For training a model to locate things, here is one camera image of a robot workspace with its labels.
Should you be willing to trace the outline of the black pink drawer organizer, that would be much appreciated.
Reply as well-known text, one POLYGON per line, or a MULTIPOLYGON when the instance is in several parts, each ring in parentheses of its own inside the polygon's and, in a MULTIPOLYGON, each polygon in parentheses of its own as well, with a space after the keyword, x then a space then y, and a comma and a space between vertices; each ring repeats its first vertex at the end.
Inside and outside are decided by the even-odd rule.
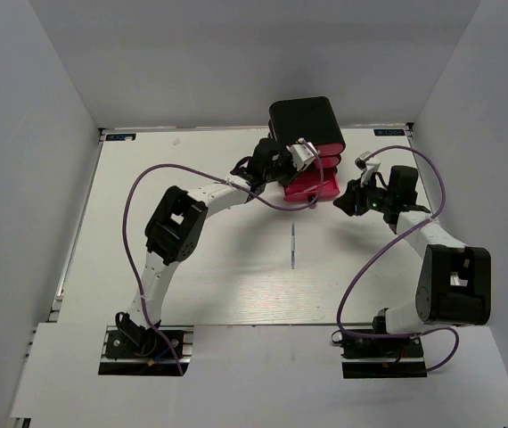
POLYGON ((337 167, 346 143, 324 95, 276 101, 269 107, 270 136, 293 152, 297 177, 283 184, 286 202, 330 200, 340 194, 337 167))

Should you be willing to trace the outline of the blue white gel pen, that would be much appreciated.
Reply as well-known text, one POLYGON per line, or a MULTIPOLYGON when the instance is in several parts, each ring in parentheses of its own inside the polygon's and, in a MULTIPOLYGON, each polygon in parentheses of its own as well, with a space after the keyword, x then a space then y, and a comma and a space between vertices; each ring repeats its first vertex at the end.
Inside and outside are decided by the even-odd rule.
POLYGON ((291 247, 290 247, 290 266, 291 270, 295 269, 296 266, 296 229, 295 223, 291 223, 291 247))

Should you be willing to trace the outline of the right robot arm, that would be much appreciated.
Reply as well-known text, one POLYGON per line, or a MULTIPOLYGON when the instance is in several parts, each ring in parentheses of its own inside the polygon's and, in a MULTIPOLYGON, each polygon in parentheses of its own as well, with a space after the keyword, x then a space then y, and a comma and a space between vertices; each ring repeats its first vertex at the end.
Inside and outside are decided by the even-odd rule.
POLYGON ((422 268, 413 299, 373 318, 373 348, 389 356, 404 337, 450 325, 485 325, 492 306, 489 251, 455 239, 417 202, 417 169, 393 167, 387 185, 377 185, 377 176, 373 172, 365 183, 349 181, 333 205, 350 217, 380 212, 396 238, 422 258, 422 268))

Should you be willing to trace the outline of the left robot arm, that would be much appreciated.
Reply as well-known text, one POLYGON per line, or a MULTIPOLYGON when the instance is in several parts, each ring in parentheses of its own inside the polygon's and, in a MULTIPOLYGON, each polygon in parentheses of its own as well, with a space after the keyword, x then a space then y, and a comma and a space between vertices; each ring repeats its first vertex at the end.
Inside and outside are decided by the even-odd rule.
POLYGON ((158 169, 180 169, 212 182, 187 191, 172 185, 162 196, 145 229, 146 259, 136 273, 137 293, 125 312, 116 314, 117 328, 127 337, 127 346, 139 356, 152 353, 157 345, 154 332, 161 321, 163 301, 179 264, 196 249, 207 218, 233 206, 257 199, 266 185, 289 184, 312 161, 313 153, 303 144, 290 146, 262 138, 250 157, 245 157, 224 178, 163 163, 145 169, 132 184, 122 219, 122 239, 129 263, 134 259, 127 241, 127 217, 135 189, 143 178, 158 169))

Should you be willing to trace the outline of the right blue table label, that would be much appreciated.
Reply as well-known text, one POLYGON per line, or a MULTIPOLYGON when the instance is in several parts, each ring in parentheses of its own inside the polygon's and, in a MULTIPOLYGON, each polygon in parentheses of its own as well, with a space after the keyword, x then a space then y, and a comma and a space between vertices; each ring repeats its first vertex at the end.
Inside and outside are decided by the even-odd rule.
POLYGON ((406 136, 404 129, 397 128, 376 128, 373 132, 376 136, 406 136))

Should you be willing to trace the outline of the blue table label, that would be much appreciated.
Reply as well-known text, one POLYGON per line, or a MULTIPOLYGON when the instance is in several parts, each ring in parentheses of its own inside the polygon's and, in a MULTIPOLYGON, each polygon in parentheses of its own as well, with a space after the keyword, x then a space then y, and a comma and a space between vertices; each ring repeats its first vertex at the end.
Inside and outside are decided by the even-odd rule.
POLYGON ((404 129, 397 128, 376 128, 373 132, 376 136, 406 136, 404 129))
POLYGON ((136 133, 118 133, 118 134, 107 134, 105 141, 112 142, 123 142, 123 141, 135 141, 136 133))

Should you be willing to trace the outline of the left blue table label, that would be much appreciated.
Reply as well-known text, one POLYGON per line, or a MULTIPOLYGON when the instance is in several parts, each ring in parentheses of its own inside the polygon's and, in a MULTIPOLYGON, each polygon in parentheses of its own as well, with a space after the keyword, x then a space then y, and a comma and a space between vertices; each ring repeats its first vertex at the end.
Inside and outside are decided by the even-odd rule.
POLYGON ((112 142, 123 142, 123 141, 135 141, 136 133, 118 133, 118 134, 107 134, 105 141, 112 142))

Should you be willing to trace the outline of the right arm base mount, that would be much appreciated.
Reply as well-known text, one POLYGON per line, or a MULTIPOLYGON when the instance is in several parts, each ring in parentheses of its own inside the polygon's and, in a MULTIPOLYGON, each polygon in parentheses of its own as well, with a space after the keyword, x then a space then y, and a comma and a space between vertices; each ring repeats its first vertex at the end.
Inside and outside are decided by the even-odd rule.
POLYGON ((371 339, 334 331, 344 379, 412 379, 427 376, 419 339, 371 339))

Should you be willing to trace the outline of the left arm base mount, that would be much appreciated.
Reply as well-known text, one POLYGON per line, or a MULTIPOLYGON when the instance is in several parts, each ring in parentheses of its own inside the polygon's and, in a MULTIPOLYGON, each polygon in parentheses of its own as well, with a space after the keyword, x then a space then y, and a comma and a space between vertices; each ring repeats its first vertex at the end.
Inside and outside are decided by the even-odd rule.
MULTIPOLYGON (((184 375, 192 357, 193 327, 167 326, 163 333, 174 347, 184 375)), ((181 373, 168 345, 155 332, 143 349, 138 350, 117 327, 108 326, 98 375, 178 377, 181 373)))

